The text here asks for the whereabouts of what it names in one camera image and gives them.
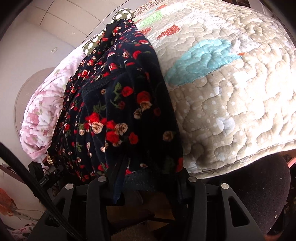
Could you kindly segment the green white dotted pillow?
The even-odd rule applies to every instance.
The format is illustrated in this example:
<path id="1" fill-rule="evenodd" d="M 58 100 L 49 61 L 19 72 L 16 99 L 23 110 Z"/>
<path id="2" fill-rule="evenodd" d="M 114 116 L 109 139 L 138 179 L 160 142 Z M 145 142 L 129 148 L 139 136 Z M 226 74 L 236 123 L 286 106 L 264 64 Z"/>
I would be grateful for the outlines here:
<path id="1" fill-rule="evenodd" d="M 124 20 L 132 20 L 132 18 L 134 17 L 134 11 L 132 9 L 129 8 L 122 8 L 119 11 L 117 11 L 114 16 L 112 17 L 112 20 L 110 23 L 108 23 L 107 25 L 110 25 L 116 21 L 119 21 L 121 19 Z M 82 51 L 84 52 L 84 54 L 88 55 L 90 53 L 92 53 L 92 51 L 94 50 L 94 48 L 99 44 L 99 41 L 101 40 L 102 36 L 104 35 L 104 33 L 106 32 L 106 28 L 104 27 L 104 29 L 99 33 L 94 35 L 93 37 L 91 37 L 82 47 Z"/>

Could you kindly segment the beige dotted quilted bedspread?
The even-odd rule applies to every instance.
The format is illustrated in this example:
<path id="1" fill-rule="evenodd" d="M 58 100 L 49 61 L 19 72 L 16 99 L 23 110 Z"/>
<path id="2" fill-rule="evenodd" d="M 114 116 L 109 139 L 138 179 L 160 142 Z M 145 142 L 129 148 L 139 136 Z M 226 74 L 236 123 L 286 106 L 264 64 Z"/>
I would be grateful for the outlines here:
<path id="1" fill-rule="evenodd" d="M 191 175 L 295 148 L 295 46 L 277 20 L 224 1 L 150 1 L 134 22 L 158 56 Z"/>

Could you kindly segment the pink floral fleece blanket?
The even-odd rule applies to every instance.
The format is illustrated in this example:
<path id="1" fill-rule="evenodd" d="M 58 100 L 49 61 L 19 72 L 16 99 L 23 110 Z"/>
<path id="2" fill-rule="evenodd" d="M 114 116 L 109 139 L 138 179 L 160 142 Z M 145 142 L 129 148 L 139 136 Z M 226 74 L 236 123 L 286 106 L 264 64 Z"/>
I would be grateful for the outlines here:
<path id="1" fill-rule="evenodd" d="M 80 47 L 70 52 L 30 98 L 23 115 L 20 142 L 32 161 L 42 163 L 45 159 L 62 110 L 66 84 L 85 56 Z"/>

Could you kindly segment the white wardrobe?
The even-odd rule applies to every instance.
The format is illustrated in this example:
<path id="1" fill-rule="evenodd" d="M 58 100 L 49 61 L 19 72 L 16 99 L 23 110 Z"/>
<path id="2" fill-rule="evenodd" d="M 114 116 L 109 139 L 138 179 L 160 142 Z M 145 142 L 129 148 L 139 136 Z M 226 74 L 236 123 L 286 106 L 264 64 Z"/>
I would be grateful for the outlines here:
<path id="1" fill-rule="evenodd" d="M 47 0 L 26 7 L 26 21 L 73 47 L 98 34 L 121 8 L 132 10 L 143 0 Z"/>

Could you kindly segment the black red floral dress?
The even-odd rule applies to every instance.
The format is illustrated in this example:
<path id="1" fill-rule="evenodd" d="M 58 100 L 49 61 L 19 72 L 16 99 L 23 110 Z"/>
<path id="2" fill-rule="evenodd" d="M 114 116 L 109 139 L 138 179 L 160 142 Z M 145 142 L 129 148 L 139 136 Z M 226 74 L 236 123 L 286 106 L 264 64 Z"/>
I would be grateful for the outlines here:
<path id="1" fill-rule="evenodd" d="M 180 133 L 157 55 L 132 20 L 109 24 L 70 77 L 48 157 L 79 181 L 183 167 Z"/>

